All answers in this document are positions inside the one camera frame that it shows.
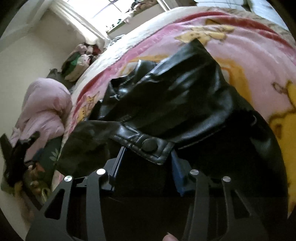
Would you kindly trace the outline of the person's thumb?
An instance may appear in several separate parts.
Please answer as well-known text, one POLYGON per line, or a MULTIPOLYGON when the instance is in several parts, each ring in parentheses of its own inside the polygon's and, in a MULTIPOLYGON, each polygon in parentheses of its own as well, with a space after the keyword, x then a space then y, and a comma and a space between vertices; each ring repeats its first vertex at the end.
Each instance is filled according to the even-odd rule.
POLYGON ((178 239, 170 233, 164 236, 163 241, 178 241, 178 239))

